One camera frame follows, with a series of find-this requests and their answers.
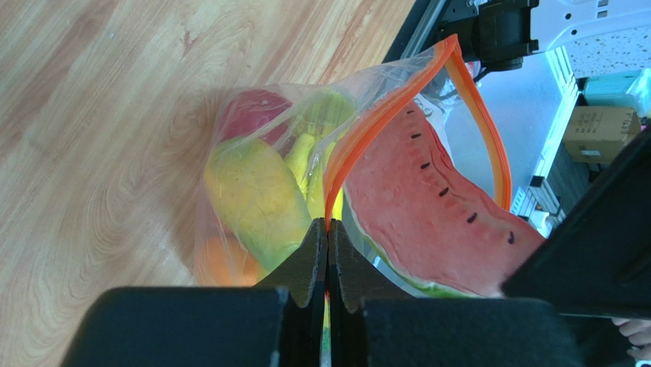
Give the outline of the orange persimmon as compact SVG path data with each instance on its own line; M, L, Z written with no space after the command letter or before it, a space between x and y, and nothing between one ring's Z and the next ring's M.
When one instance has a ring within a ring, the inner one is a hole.
M195 248L194 272L199 285L253 286L259 270L257 260L232 234L210 237Z

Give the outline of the person hand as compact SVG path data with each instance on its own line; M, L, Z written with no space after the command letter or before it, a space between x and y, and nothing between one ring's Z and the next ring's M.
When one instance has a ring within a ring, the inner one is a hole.
M633 346L627 354L637 360L650 360L650 320L612 318L613 324L619 328Z

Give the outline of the red pomegranate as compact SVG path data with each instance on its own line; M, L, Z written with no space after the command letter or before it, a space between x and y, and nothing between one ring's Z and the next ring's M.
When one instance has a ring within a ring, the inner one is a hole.
M238 94L225 107L220 118L219 142L258 131L292 105L290 100L265 89L251 89Z

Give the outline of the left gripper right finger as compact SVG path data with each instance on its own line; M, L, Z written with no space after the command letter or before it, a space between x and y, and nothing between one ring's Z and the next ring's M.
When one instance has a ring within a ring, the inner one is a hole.
M332 221L334 366L581 366L555 309L534 299L417 298L382 275Z

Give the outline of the watermelon slice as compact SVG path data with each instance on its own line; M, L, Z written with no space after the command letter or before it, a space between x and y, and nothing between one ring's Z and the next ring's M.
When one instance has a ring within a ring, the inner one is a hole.
M500 297L544 238L454 167L408 103L345 179L351 214L379 256L432 297Z

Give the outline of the clear orange zip top bag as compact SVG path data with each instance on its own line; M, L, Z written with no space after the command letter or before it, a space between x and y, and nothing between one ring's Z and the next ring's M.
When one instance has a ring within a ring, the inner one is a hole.
M408 103L416 103L423 111L452 159L444 134L436 130L433 117L419 104L420 94L436 77L442 77L444 83L452 85L452 99L441 101L437 105L435 117L446 119L453 109L460 109L470 114L471 123L478 127L484 140L490 162L490 175L494 181L493 193L485 193L498 206L511 213L512 179L507 153L497 126L481 98L470 70L463 61L457 35L445 38L415 57L370 67L329 85L274 84L234 91L226 99L215 121L207 160L212 149L223 142L219 142L220 118L225 107L238 94L251 89L265 89L293 103L289 109L263 128L248 136L237 137L259 138L267 142L285 162L284 158L296 141L293 135L296 129L293 118L316 100L319 92L326 89L335 90L355 101L356 113L318 144L319 148L325 148L329 142L335 142L322 176L325 212L320 218L341 219L344 209L348 209L351 214L345 194L346 177L369 144ZM210 237L232 234L238 239L240 246L247 250L239 237L218 218L212 208L203 180L205 168L206 165L199 184L195 248ZM358 230L363 240L375 250L359 230L352 214L351 218L352 222L348 225L348 230Z

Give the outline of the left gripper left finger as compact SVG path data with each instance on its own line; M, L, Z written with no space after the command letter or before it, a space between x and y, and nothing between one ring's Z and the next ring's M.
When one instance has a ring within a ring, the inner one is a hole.
M64 366L318 366L326 226L252 287L117 287L86 312Z

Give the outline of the yellow banana bunch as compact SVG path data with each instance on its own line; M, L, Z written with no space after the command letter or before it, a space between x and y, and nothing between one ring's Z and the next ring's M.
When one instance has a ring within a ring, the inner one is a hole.
M322 217L325 212L322 176L335 147L334 141L325 148L319 148L318 144L355 113L356 105L352 98L326 89L293 118L296 141L284 160L313 219Z

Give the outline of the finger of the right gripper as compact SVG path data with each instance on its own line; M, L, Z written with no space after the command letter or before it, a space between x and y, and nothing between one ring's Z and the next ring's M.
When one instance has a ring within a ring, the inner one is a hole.
M650 131L602 172L561 225L502 285L564 315L650 318Z

